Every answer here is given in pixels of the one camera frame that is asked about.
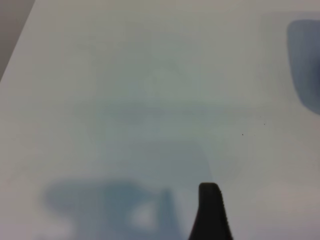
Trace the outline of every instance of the black object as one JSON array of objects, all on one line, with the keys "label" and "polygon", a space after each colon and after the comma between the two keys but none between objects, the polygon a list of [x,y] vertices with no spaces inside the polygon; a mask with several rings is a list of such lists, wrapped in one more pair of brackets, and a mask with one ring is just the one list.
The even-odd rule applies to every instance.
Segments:
[{"label": "black object", "polygon": [[199,186],[199,207],[189,240],[232,240],[220,188],[215,183]]}]

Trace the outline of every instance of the white surface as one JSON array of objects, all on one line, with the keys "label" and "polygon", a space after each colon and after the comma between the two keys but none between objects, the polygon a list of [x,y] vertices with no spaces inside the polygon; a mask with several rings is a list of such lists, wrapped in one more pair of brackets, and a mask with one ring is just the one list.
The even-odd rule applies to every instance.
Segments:
[{"label": "white surface", "polygon": [[36,1],[0,83],[0,239],[100,240],[99,214],[77,226],[81,214],[57,215],[45,196],[99,186],[103,211],[100,186],[122,181],[171,191],[184,238],[197,185],[213,181],[236,240],[319,239],[320,116],[297,97],[286,46],[288,24],[319,10]]}]

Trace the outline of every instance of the blurry shape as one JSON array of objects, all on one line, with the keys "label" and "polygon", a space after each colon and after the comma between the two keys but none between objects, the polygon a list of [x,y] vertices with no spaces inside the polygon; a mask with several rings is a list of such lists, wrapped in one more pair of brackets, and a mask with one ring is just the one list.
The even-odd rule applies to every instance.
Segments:
[{"label": "blurry shape", "polygon": [[[137,228],[129,221],[136,208],[150,201],[156,201],[158,227],[153,231]],[[66,181],[46,192],[45,203],[74,221],[74,240],[182,239],[168,190],[158,195],[130,181]]]},{"label": "blurry shape", "polygon": [[0,1],[0,80],[35,0]]},{"label": "blurry shape", "polygon": [[158,227],[156,221],[156,203],[154,201],[143,203],[133,210],[130,216],[130,224],[137,229],[155,231]]},{"label": "blurry shape", "polygon": [[287,45],[295,90],[305,107],[320,114],[320,21],[292,22]]}]

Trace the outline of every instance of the dark blue shape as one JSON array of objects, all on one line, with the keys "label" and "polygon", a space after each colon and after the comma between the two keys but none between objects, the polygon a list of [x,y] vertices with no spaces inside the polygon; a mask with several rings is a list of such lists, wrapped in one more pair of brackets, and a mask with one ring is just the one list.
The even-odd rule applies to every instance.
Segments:
[{"label": "dark blue shape", "polygon": [[292,22],[287,46],[295,90],[304,106],[320,114],[320,21]]}]

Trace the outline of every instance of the black tip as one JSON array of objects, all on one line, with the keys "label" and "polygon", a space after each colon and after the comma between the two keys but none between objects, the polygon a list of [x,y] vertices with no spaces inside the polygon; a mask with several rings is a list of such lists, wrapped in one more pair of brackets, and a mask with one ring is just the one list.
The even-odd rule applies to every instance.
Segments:
[{"label": "black tip", "polygon": [[215,183],[199,186],[199,207],[189,240],[232,240],[220,188]]}]

